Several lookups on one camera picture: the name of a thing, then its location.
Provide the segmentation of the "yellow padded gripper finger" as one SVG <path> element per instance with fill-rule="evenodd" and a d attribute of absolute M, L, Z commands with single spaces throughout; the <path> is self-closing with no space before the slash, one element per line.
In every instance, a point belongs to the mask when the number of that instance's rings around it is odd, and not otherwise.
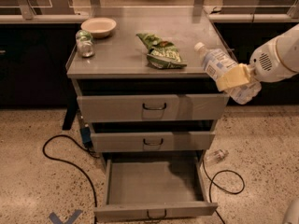
<path fill-rule="evenodd" d="M 249 83 L 249 70 L 243 63 L 234 66 L 216 80 L 216 85 L 219 91 L 226 91 Z"/>

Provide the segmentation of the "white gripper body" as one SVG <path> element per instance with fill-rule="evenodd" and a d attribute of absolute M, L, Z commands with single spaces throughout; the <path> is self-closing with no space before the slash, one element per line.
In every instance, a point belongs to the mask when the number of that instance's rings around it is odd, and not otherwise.
<path fill-rule="evenodd" d="M 269 40 L 254 50 L 249 59 L 255 78 L 261 82 L 279 82 L 289 77 L 289 70 L 278 57 L 277 42 L 276 38 Z"/>

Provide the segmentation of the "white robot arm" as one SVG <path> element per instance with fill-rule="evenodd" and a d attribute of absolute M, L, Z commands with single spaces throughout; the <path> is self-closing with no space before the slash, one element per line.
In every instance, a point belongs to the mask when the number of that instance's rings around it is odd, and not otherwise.
<path fill-rule="evenodd" d="M 220 91 L 253 83 L 274 83 L 299 74 L 299 24 L 253 51 L 249 65 L 238 64 L 217 81 Z"/>

